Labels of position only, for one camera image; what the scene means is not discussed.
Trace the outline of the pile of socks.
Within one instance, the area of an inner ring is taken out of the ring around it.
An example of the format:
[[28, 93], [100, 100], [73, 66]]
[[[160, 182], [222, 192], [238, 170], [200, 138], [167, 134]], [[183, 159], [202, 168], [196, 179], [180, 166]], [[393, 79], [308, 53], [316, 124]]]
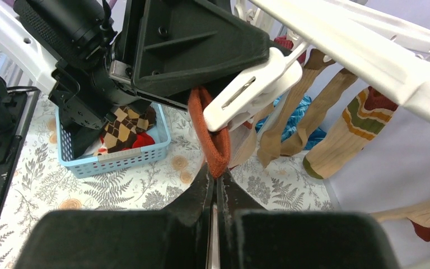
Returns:
[[138, 114], [127, 106], [121, 106], [115, 114], [116, 120], [104, 127], [86, 154], [100, 156], [155, 144], [153, 137], [147, 133], [157, 120], [153, 107], [150, 106], [144, 113]]

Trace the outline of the blue laundry basket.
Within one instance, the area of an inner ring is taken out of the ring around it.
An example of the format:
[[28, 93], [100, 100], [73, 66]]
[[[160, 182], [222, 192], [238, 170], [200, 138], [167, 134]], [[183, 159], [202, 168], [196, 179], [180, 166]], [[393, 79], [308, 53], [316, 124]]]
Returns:
[[151, 107], [156, 112], [156, 124], [147, 133], [154, 139], [155, 144], [99, 156], [84, 155], [77, 159], [73, 157], [72, 146], [74, 143], [71, 134], [65, 131], [60, 124], [59, 109], [56, 109], [56, 133], [60, 164], [71, 171], [76, 178], [86, 178], [165, 159], [171, 142], [170, 131], [162, 105], [153, 103]]

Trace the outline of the tan brown-toe sock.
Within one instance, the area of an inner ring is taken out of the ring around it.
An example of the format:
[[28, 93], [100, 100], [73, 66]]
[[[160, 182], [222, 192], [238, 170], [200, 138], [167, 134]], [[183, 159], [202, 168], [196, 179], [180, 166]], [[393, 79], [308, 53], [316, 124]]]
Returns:
[[261, 165], [266, 168], [271, 161], [280, 157], [281, 138], [287, 122], [298, 107], [307, 90], [314, 83], [316, 77], [328, 66], [335, 63], [326, 54], [318, 49], [311, 49], [309, 57], [303, 66], [302, 77], [290, 91], [283, 95], [275, 107], [274, 112], [265, 121], [262, 135], [259, 140], [257, 157]]

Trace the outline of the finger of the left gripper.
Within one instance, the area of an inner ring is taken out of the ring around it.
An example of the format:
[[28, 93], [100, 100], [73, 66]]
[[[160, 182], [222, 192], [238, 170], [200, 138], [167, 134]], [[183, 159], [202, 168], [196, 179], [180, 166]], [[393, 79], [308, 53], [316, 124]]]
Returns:
[[132, 86], [170, 96], [266, 62], [263, 30], [209, 1], [147, 1]]

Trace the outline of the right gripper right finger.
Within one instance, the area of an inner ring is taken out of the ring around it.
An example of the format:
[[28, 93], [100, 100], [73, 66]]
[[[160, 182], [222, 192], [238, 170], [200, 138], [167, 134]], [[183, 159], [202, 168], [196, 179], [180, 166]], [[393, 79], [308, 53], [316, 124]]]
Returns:
[[399, 268], [367, 214], [269, 211], [233, 179], [216, 180], [221, 268]]

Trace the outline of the blue patterned cloth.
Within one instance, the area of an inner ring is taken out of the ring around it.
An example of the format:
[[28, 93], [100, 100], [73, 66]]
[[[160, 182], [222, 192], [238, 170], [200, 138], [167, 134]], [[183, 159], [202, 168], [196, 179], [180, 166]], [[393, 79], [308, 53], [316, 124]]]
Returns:
[[[282, 97], [278, 97], [273, 101], [273, 109], [277, 106], [277, 104], [280, 102]], [[301, 119], [305, 116], [307, 109], [312, 103], [312, 98], [304, 95], [301, 102], [297, 106], [297, 108], [294, 110], [294, 112], [289, 116], [289, 119], [287, 121], [287, 125], [285, 126], [282, 137], [281, 137], [281, 143], [285, 140], [289, 139], [294, 133], [297, 132], [297, 125], [301, 121]], [[261, 120], [257, 121], [255, 130], [256, 133], [259, 134], [260, 130], [265, 125], [266, 120], [269, 118], [269, 116], [272, 114], [272, 112], [269, 112], [266, 116], [263, 116]], [[309, 151], [311, 150], [315, 145], [317, 145], [319, 142], [321, 142], [326, 136], [326, 132], [322, 130], [320, 127], [317, 127], [308, 137], [307, 143], [304, 146], [304, 148], [300, 151], [297, 151], [295, 154], [298, 154], [301, 151]]]

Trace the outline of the tan ribbed sock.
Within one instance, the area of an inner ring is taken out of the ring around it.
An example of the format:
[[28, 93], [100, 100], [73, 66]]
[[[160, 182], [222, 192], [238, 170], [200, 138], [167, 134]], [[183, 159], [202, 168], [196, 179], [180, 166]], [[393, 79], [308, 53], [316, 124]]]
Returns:
[[341, 69], [314, 98], [296, 132], [281, 144], [281, 156], [293, 156], [307, 145], [309, 136], [323, 122], [328, 110], [339, 101], [343, 92], [357, 81], [358, 77], [346, 68]]

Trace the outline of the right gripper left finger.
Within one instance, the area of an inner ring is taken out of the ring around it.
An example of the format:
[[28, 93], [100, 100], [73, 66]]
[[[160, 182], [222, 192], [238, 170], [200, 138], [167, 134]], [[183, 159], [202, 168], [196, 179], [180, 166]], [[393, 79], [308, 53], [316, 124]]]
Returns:
[[214, 181], [206, 165], [159, 210], [61, 210], [32, 230], [16, 268], [208, 268]]

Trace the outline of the white clothes clip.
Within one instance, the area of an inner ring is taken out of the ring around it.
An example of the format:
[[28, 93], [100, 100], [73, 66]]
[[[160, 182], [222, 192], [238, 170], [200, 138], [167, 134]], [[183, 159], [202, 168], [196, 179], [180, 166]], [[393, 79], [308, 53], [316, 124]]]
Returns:
[[207, 129], [214, 132], [228, 127], [232, 131], [290, 90], [302, 77], [297, 58], [308, 46], [303, 41], [288, 56], [269, 48], [265, 63], [240, 72], [204, 109]]

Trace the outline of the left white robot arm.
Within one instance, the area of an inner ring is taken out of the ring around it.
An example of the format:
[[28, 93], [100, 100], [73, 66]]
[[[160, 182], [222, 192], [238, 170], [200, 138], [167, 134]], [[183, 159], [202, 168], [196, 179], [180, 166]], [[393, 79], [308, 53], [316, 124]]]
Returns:
[[0, 49], [69, 120], [100, 129], [118, 106], [186, 110], [197, 86], [216, 96], [272, 46], [227, 1], [128, 1], [120, 33], [113, 20], [105, 1], [15, 1], [0, 5]]

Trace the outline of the white sock hanger frame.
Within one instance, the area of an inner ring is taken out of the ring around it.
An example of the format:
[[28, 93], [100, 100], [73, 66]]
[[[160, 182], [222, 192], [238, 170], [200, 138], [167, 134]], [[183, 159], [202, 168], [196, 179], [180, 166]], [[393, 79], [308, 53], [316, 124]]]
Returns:
[[255, 1], [307, 43], [430, 122], [430, 30], [350, 1]]

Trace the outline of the red striped sock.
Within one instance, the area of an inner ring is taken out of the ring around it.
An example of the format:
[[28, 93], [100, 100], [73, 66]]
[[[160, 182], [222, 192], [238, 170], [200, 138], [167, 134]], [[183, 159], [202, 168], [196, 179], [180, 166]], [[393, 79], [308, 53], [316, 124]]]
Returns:
[[373, 212], [371, 216], [378, 222], [408, 219], [417, 236], [430, 242], [430, 199], [411, 206]]

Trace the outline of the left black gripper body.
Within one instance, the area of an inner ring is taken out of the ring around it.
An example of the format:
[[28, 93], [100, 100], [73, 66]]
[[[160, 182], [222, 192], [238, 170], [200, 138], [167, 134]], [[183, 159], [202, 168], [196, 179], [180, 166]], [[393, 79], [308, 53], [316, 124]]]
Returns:
[[110, 76], [141, 102], [186, 111], [193, 88], [193, 1], [128, 1]]

